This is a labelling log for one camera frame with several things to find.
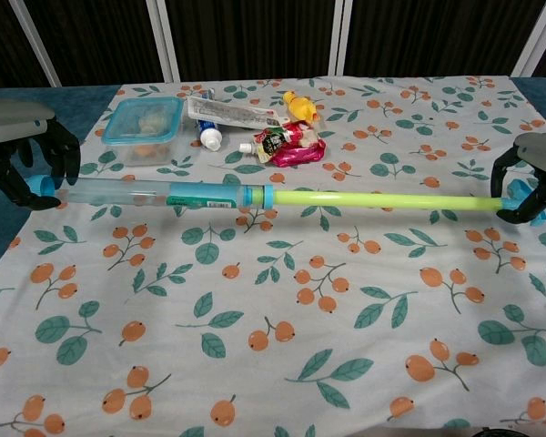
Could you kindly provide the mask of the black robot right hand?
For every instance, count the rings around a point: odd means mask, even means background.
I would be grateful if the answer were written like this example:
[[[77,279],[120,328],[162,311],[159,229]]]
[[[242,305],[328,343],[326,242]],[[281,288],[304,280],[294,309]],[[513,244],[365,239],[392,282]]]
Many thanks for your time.
[[[500,219],[511,224],[532,222],[546,209],[546,158],[541,156],[542,152],[546,152],[546,146],[514,144],[495,160],[490,179],[490,193],[493,198],[501,196],[507,168],[513,167],[520,161],[531,165],[538,179],[538,186],[520,201],[517,208],[506,207],[502,204],[497,212]]]

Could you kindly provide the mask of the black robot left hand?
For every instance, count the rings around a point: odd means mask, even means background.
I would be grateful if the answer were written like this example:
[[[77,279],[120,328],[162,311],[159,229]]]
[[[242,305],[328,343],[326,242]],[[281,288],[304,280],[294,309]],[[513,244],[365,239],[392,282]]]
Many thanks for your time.
[[[34,194],[18,170],[11,163],[15,152],[27,168],[33,166],[33,139],[41,148],[45,162],[51,167],[51,176],[56,182],[66,178],[74,185],[81,166],[81,152],[78,139],[55,118],[46,121],[46,131],[40,135],[12,139],[0,143],[0,189],[17,206],[32,210],[55,208],[60,204],[57,198],[39,197]]]

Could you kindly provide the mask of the blue green water pump toy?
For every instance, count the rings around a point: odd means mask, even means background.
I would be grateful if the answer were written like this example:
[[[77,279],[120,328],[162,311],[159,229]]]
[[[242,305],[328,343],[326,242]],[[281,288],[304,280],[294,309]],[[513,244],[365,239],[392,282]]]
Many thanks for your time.
[[[281,190],[271,185],[228,185],[154,180],[124,181],[79,178],[74,185],[56,182],[46,175],[25,179],[37,196],[63,203],[114,204],[141,207],[261,208],[314,206],[335,208],[453,209],[498,212],[502,204],[517,208],[533,190],[519,180],[510,183],[507,198],[409,195],[341,191]],[[545,210],[532,222],[546,221]]]

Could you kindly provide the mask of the clear container with blue lid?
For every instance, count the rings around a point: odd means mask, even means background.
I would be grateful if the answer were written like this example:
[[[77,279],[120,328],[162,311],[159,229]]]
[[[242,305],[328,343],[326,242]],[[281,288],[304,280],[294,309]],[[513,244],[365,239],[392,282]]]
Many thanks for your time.
[[[167,164],[175,155],[184,101],[176,97],[121,101],[102,142],[128,167]]]

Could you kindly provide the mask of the white blue toothpaste tube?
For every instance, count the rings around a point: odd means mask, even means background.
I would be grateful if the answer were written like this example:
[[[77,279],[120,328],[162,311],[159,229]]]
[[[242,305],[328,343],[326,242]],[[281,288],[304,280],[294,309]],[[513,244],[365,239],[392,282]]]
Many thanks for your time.
[[[196,103],[194,105],[194,114],[196,115],[196,123],[199,131],[199,139],[201,144],[210,151],[216,152],[221,148],[222,134],[216,123],[210,120],[205,120],[200,117],[202,105]]]

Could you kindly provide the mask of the spouted drink pouch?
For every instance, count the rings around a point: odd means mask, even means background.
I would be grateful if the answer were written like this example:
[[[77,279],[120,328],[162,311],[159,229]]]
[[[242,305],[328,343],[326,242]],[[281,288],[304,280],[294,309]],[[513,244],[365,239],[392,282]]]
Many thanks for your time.
[[[278,150],[290,141],[289,131],[283,127],[269,127],[256,134],[248,143],[241,143],[238,151],[254,155],[262,164],[268,163]]]

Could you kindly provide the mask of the black round robot part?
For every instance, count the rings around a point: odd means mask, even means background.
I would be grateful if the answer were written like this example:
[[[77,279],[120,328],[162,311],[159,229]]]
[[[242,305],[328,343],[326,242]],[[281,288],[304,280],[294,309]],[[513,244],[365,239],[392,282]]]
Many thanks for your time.
[[[479,432],[472,437],[530,437],[523,432],[505,428],[490,428],[483,427]]]

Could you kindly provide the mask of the pink snack packet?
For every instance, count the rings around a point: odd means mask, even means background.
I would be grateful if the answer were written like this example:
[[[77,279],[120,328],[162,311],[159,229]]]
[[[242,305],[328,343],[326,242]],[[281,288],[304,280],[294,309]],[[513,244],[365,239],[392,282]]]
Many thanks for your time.
[[[299,120],[282,127],[284,141],[269,161],[274,166],[295,167],[324,158],[326,143],[308,122]]]

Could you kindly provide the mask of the yellow duck toy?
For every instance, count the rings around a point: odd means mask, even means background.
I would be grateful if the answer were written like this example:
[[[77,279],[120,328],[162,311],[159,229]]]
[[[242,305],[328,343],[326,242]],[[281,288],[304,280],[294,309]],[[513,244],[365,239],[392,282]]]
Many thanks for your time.
[[[306,122],[319,122],[320,115],[316,105],[307,97],[299,97],[294,91],[286,91],[283,101],[288,112],[296,119]]]

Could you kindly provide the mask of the fruit and leaf print tablecloth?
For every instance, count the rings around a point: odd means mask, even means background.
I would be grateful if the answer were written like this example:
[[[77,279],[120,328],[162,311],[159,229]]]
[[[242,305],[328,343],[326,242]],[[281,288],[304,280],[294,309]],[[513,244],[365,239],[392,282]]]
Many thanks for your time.
[[[504,76],[220,82],[224,102],[321,114],[326,156],[274,168],[185,122],[174,157],[128,167],[83,140],[82,172],[124,181],[485,196],[546,120]],[[147,208],[28,216],[0,258],[0,437],[546,437],[546,224],[453,209]]]

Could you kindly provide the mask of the white slanted frame post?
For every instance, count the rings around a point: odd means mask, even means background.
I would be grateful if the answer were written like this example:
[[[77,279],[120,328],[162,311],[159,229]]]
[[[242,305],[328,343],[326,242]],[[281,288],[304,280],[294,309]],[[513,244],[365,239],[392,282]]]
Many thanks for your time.
[[[51,87],[61,87],[62,83],[55,66],[47,53],[46,47],[30,15],[25,0],[8,0],[15,17],[21,26],[33,53],[41,66],[43,73]]]
[[[511,77],[532,77],[546,50],[546,1],[512,69]]]

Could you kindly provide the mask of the white upright frame post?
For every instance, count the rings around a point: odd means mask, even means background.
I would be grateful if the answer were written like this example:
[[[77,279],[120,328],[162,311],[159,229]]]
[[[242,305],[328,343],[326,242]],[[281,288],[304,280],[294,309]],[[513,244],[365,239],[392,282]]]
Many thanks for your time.
[[[330,33],[328,76],[343,76],[348,51],[353,0],[334,0]]]
[[[147,12],[165,83],[178,83],[180,73],[166,0],[146,0]]]

